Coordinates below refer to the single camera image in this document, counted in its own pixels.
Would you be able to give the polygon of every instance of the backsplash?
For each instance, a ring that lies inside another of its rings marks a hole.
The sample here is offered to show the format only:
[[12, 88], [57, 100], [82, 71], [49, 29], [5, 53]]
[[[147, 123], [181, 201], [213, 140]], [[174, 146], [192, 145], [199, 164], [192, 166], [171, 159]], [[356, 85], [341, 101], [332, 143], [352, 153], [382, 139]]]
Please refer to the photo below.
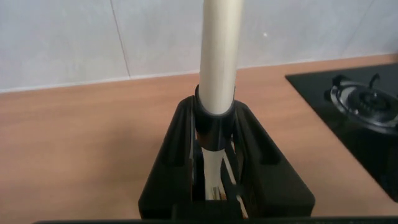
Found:
[[[0, 0], [0, 91], [197, 72], [202, 3]], [[239, 67], [397, 53], [396, 9], [396, 0], [245, 0]]]

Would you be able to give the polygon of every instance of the stand base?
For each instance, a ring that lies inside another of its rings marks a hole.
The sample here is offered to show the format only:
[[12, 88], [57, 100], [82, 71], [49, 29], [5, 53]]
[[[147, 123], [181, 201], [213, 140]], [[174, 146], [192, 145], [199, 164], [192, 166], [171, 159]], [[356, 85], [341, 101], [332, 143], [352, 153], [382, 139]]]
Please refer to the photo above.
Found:
[[[223, 163], [221, 180], [227, 200], [204, 201], [203, 158], [195, 141], [194, 103], [195, 97], [190, 96], [177, 106], [139, 199], [143, 219], [186, 219], [187, 213], [193, 219], [214, 219], [225, 218], [226, 212], [230, 219], [242, 219], [234, 215], [237, 195], [249, 218], [310, 216], [315, 204], [313, 194], [250, 109], [239, 101], [235, 101], [232, 143], [225, 148], [236, 185]], [[181, 207], [189, 212], [181, 212]], [[192, 214], [196, 209], [197, 216]]]

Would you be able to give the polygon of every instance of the white pole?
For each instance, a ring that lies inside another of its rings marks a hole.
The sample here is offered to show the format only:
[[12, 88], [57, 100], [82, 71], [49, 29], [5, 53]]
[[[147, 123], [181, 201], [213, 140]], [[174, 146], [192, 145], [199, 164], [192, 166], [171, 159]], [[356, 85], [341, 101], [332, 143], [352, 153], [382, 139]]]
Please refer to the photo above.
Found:
[[204, 0], [199, 97], [207, 112], [225, 113], [234, 100], [243, 0]]

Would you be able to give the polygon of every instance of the gas stove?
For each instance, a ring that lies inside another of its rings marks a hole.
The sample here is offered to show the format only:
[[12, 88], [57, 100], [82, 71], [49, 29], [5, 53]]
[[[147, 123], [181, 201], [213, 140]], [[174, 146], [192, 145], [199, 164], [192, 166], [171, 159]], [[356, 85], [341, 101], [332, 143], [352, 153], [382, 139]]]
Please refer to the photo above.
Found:
[[398, 202], [398, 63], [286, 79]]

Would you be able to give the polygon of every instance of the kitchen counter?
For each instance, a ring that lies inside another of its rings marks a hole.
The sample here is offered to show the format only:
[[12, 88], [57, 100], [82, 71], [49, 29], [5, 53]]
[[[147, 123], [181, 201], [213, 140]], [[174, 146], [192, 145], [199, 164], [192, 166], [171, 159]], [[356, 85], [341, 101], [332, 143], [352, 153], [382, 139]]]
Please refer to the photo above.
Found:
[[[393, 202], [284, 75], [397, 55], [245, 68], [247, 104], [316, 198], [313, 216], [398, 215]], [[180, 100], [198, 75], [0, 95], [0, 223], [139, 218], [137, 201]]]

